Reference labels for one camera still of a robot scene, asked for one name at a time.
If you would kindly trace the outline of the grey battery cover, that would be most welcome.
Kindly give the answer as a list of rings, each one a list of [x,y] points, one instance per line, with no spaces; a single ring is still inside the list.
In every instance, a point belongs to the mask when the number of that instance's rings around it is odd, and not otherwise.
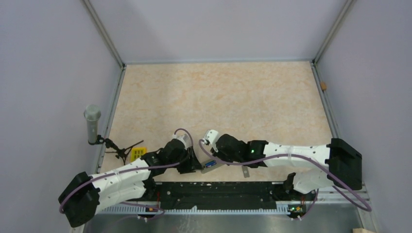
[[[249,169],[247,166],[242,166],[242,172],[243,172],[243,176],[244,178],[249,178],[250,177],[250,173],[249,173]]]

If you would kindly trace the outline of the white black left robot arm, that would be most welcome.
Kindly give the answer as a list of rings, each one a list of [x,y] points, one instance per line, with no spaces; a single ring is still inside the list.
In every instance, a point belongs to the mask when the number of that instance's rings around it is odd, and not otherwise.
[[[155,176],[170,168],[191,172],[190,162],[195,158],[193,140],[175,138],[119,168],[101,174],[78,173],[58,198],[59,212],[75,228],[107,207],[131,199],[151,200],[156,193]]]

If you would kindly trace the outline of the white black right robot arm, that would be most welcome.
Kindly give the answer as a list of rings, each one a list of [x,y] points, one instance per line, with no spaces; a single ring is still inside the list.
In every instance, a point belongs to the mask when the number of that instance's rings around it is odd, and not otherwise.
[[[291,146],[265,140],[244,142],[211,131],[205,140],[217,161],[227,165],[305,168],[304,172],[293,171],[288,175],[284,188],[291,200],[323,187],[362,189],[362,155],[340,138],[332,138],[325,145]]]

